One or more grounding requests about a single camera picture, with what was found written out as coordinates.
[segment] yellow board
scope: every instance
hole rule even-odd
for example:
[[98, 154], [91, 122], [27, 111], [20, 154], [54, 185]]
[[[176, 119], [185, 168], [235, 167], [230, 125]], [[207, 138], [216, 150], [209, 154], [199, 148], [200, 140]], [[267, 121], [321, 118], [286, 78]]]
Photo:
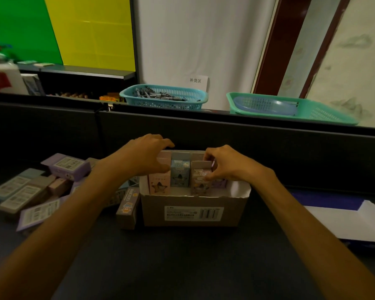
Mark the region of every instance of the yellow board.
[[129, 0], [45, 0], [64, 65], [135, 71]]

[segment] person's right hand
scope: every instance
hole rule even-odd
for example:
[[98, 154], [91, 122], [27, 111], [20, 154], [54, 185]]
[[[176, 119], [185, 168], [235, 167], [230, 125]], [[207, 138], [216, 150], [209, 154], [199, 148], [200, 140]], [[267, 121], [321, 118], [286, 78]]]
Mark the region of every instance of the person's right hand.
[[270, 168], [257, 161], [242, 155], [229, 145], [217, 148], [207, 148], [204, 155], [205, 161], [214, 161], [213, 172], [205, 176], [205, 180], [228, 179], [232, 181], [243, 180], [254, 184], [259, 177], [275, 176]]

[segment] white curtain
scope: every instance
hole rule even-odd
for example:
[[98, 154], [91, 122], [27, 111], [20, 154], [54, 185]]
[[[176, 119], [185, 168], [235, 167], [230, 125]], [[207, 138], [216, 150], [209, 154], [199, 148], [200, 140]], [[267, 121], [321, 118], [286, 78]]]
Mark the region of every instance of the white curtain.
[[207, 109], [250, 92], [275, 0], [135, 0], [142, 83], [185, 86], [209, 77]]

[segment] green panel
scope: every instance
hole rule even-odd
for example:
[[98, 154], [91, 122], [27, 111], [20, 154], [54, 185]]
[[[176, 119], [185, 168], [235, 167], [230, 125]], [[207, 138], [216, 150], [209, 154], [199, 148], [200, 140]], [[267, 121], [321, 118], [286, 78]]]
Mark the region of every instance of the green panel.
[[0, 45], [15, 60], [62, 64], [44, 0], [0, 0]]

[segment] teal plastic tray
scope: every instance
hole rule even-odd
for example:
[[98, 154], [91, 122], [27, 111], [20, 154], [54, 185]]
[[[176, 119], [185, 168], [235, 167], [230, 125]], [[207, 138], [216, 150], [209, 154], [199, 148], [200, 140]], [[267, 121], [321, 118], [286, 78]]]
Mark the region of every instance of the teal plastic tray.
[[[277, 99], [279, 101], [288, 102], [295, 104], [298, 108], [296, 115], [271, 115], [264, 113], [256, 113], [250, 111], [244, 111], [236, 107], [234, 98], [238, 96], [247, 97], [245, 101], [247, 107], [263, 110], [264, 106], [267, 105], [267, 99]], [[279, 117], [281, 119], [299, 120], [299, 121], [323, 121], [328, 123], [340, 124], [340, 125], [357, 125], [358, 121], [349, 115], [343, 114], [325, 104], [320, 102], [311, 101], [307, 99], [296, 99], [278, 97], [274, 95], [257, 95], [248, 93], [237, 93], [230, 92], [226, 94], [229, 101], [230, 113], [240, 115], [252, 115], [256, 117]]]
[[[135, 97], [135, 89], [150, 87], [155, 92], [165, 91], [167, 94], [183, 97], [186, 101], [168, 101], [152, 98]], [[208, 101], [208, 94], [202, 90], [174, 86], [162, 86], [153, 84], [138, 84], [130, 86], [120, 92], [128, 105], [140, 105], [148, 107], [172, 108], [178, 110], [200, 110], [202, 104]]]

